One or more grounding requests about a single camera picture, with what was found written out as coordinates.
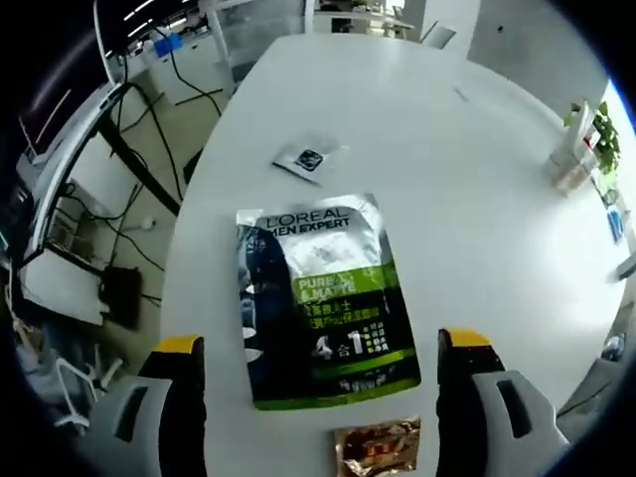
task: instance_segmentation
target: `face mask package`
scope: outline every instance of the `face mask package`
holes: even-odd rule
[[[257,408],[326,407],[420,383],[372,195],[239,211],[237,224],[240,314]]]

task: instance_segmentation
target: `brown snack packet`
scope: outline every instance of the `brown snack packet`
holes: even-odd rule
[[[418,416],[334,431],[338,477],[382,477],[415,470]]]

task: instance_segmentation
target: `desk leg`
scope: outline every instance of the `desk leg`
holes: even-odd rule
[[[117,126],[114,122],[112,122],[112,119],[110,119],[108,114],[105,114],[100,120],[98,130],[130,172],[132,172],[134,176],[141,181],[148,191],[150,191],[150,193],[155,196],[166,209],[172,212],[175,216],[178,216],[181,206],[179,206],[177,201],[174,200],[170,193],[163,188],[154,176],[150,174],[150,171],[148,171],[141,161],[137,159],[137,156],[133,154],[128,147],[128,144],[126,144],[126,141],[124,141],[119,134]]]

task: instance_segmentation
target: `white table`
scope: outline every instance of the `white table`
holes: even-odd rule
[[[294,135],[348,145],[329,185],[270,166]],[[278,40],[204,149],[168,258],[162,336],[206,339],[206,456],[219,475],[335,473],[338,427],[419,414],[417,472],[434,475],[437,330],[488,336],[508,369],[562,405],[600,352],[628,255],[591,186],[569,198],[542,165],[559,120],[519,87],[444,52],[400,40]],[[373,192],[384,212],[415,338],[421,385],[326,409],[258,411],[244,360],[238,209]]]

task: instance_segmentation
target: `green plant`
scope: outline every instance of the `green plant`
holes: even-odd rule
[[[573,115],[580,111],[580,105],[573,103],[571,112],[563,120],[564,126],[572,124]],[[594,153],[598,158],[598,169],[607,175],[615,171],[620,160],[620,145],[618,144],[618,132],[614,129],[609,117],[607,102],[603,101],[598,106],[594,115],[594,127],[600,134],[600,139],[594,147]]]

